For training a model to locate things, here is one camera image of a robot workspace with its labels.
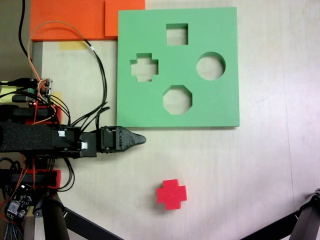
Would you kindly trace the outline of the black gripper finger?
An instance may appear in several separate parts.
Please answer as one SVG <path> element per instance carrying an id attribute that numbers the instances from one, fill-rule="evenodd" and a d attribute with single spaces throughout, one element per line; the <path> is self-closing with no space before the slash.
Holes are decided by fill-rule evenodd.
<path id="1" fill-rule="evenodd" d="M 117 126 L 115 131 L 118 140 L 146 140 L 145 136 L 133 133 L 122 126 Z"/>
<path id="2" fill-rule="evenodd" d="M 125 152 L 126 150 L 142 145 L 146 142 L 145 139 L 140 140 L 118 140 L 115 145 L 115 151 L 116 152 Z"/>

